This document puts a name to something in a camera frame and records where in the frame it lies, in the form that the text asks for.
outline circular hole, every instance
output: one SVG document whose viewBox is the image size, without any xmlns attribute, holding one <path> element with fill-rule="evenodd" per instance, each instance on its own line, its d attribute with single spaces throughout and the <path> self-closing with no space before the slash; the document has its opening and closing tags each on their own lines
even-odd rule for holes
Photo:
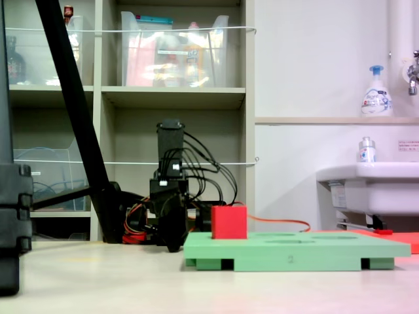
<svg viewBox="0 0 419 314">
<path fill-rule="evenodd" d="M 301 240 L 270 240 L 265 241 L 266 243 L 279 243 L 279 244 L 305 244 L 314 243 L 315 241 L 301 241 Z"/>
<path fill-rule="evenodd" d="M 357 239 L 357 237 L 348 237 L 344 235 L 317 235 L 312 237 L 313 239 L 322 239 L 322 240 L 349 240 Z"/>
<path fill-rule="evenodd" d="M 295 236 L 295 234 L 293 233 L 283 233 L 283 234 L 279 234 L 279 233 L 275 233 L 275 232 L 263 232 L 260 234 L 255 234 L 255 236 L 257 237 L 289 237 L 289 236 Z"/>
</svg>

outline green foam board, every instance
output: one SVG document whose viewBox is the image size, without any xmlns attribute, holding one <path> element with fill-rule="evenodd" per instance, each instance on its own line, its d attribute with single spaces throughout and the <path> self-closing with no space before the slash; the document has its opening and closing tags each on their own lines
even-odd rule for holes
<svg viewBox="0 0 419 314">
<path fill-rule="evenodd" d="M 410 256 L 410 245 L 351 232 L 251 232 L 247 239 L 214 240 L 193 232 L 183 246 L 186 266 L 235 271 L 350 271 L 361 260 L 372 270 L 394 269 L 394 258 Z"/>
</svg>

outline white sink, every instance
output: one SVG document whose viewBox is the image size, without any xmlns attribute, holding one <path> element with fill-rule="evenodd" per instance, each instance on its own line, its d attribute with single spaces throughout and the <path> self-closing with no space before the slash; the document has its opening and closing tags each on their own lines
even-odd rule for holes
<svg viewBox="0 0 419 314">
<path fill-rule="evenodd" d="M 317 172 L 340 211 L 367 215 L 419 215 L 419 163 L 375 162 Z"/>
</svg>

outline plastic storage bin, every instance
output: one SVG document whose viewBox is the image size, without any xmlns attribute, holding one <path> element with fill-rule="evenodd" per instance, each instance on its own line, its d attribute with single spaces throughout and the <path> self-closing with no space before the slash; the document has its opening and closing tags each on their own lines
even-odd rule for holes
<svg viewBox="0 0 419 314">
<path fill-rule="evenodd" d="M 67 27 L 77 68 L 84 85 L 93 84 L 94 33 L 86 18 L 73 16 Z M 48 41 L 43 31 L 6 29 L 10 84 L 60 85 Z"/>
<path fill-rule="evenodd" d="M 141 31 L 131 12 L 121 12 L 122 85 L 227 87 L 227 30 Z M 213 27 L 227 27 L 219 16 Z"/>
<path fill-rule="evenodd" d="M 52 149 L 47 147 L 35 147 L 29 149 L 13 150 L 16 163 L 19 160 L 42 160 L 55 162 L 30 162 L 29 165 L 33 177 L 33 199 L 51 197 L 57 193 L 73 190 L 86 186 L 87 178 L 83 164 L 69 162 L 81 162 L 79 147 L 76 140 L 68 149 Z M 48 208 L 49 211 L 87 211 L 90 202 L 87 198 L 78 198 Z"/>
</svg>

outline red wire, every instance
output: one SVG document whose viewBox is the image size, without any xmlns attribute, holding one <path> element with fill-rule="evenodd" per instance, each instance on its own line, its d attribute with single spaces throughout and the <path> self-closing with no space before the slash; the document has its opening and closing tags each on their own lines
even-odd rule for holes
<svg viewBox="0 0 419 314">
<path fill-rule="evenodd" d="M 243 206 L 246 206 L 245 203 L 243 203 L 242 201 L 236 201 L 234 202 L 234 204 L 240 204 Z M 305 226 L 307 226 L 307 229 L 304 229 L 303 232 L 309 232 L 311 230 L 311 225 L 308 222 L 305 222 L 303 220 L 295 220 L 295 219 L 267 219 L 267 218 L 259 218 L 256 216 L 252 216 L 247 214 L 247 217 L 249 217 L 250 219 L 256 220 L 256 221 L 260 221 L 260 222 L 283 222 L 283 223 L 292 223 L 292 224 L 303 224 Z"/>
</svg>

